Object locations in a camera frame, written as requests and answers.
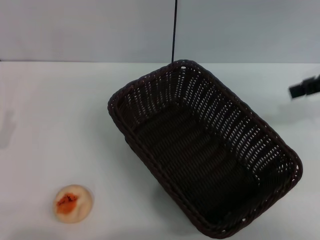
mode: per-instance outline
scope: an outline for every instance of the basket rim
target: basket rim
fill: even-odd
[[[137,89],[141,86],[144,86],[146,83],[151,82],[158,78],[159,76],[164,75],[165,73],[172,71],[176,68],[181,67],[190,67],[197,69],[198,72],[208,79],[208,81],[212,82],[217,89],[228,99],[231,100],[232,104],[239,107],[241,111],[243,111],[247,116],[250,116],[251,119],[256,123],[256,125],[270,137],[270,139],[279,147],[281,147],[291,158],[291,160],[295,163],[294,168],[296,171],[293,171],[288,177],[287,181],[285,181],[278,191],[271,192],[267,196],[266,199],[262,199],[255,206],[252,206],[245,216],[246,218],[251,218],[251,220],[242,221],[241,219],[237,219],[233,222],[230,222],[225,225],[212,224],[209,223],[193,206],[187,199],[184,198],[184,195],[179,191],[179,189],[170,181],[170,177],[165,174],[164,171],[161,170],[160,165],[156,162],[153,155],[149,152],[148,148],[144,146],[141,141],[136,137],[132,129],[126,124],[120,111],[118,109],[118,104],[122,100],[124,96],[132,92],[134,89]],[[145,159],[150,161],[149,163],[155,167],[155,170],[158,172],[158,177],[162,178],[161,180],[168,185],[170,188],[169,194],[171,197],[175,195],[178,197],[181,202],[177,204],[189,217],[189,219],[193,222],[193,224],[198,228],[200,232],[215,238],[226,238],[230,237],[242,228],[249,225],[254,219],[259,217],[262,213],[264,213],[267,209],[269,209],[273,204],[275,204],[279,199],[281,199],[285,194],[287,194],[301,179],[303,174],[303,165],[301,159],[297,155],[297,153],[292,150],[283,140],[282,138],[273,130],[271,126],[267,122],[265,122],[262,118],[260,118],[245,102],[243,102],[235,93],[233,93],[228,87],[226,87],[217,77],[215,77],[210,71],[203,68],[201,65],[192,60],[181,59],[170,63],[167,66],[161,67],[158,70],[155,70],[149,74],[146,74],[137,80],[129,82],[126,86],[115,92],[108,102],[108,111],[111,115],[113,121],[120,129],[120,131],[125,135],[126,138],[130,138],[133,142],[135,142],[136,146],[139,147],[141,153],[144,154]]]

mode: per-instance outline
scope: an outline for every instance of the black wire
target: black wire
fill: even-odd
[[[172,39],[171,63],[173,63],[173,62],[174,62],[174,59],[175,59],[175,42],[176,42],[176,26],[177,26],[177,5],[178,5],[178,0],[175,0],[175,3],[174,3],[174,23],[173,23],[173,39]]]

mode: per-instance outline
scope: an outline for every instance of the white tabletop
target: white tabletop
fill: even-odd
[[[1,62],[1,240],[204,240],[126,144],[111,95],[156,63]],[[288,86],[320,64],[202,64],[265,119],[303,163],[298,185],[232,240],[320,238],[320,94],[291,101]],[[89,217],[52,214],[69,184],[94,195]]]

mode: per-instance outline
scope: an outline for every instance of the white wall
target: white wall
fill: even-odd
[[[175,59],[320,63],[319,0],[180,0]]]
[[[173,0],[0,0],[0,59],[167,63],[173,21]]]

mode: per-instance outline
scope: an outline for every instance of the dark brown wicker basket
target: dark brown wicker basket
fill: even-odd
[[[297,154],[194,61],[130,82],[108,110],[132,150],[211,238],[249,225],[302,177]]]

